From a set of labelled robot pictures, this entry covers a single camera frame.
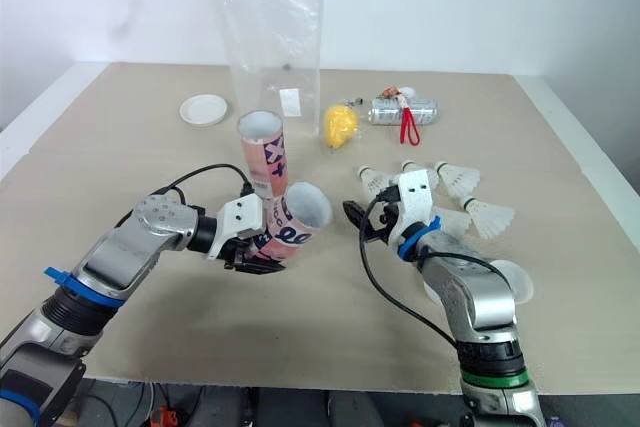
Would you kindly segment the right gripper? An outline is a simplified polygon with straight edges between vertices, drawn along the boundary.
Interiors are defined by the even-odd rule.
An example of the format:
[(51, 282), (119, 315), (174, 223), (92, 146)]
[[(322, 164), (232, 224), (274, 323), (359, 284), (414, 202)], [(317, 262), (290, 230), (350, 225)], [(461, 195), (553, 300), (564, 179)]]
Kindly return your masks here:
[(398, 195), (377, 195), (363, 208), (353, 200), (342, 203), (343, 211), (349, 222), (360, 228), (360, 242), (389, 242), (391, 231), (398, 220)]

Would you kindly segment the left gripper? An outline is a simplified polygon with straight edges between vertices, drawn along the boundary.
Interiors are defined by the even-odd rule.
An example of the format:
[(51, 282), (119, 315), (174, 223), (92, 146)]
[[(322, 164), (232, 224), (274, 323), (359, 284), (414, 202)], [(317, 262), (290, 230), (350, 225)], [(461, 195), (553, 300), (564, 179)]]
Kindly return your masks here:
[(248, 273), (252, 275), (265, 275), (280, 272), (285, 266), (279, 262), (264, 259), (247, 259), (248, 242), (238, 239), (230, 239), (224, 243), (220, 250), (220, 260), (226, 270)]

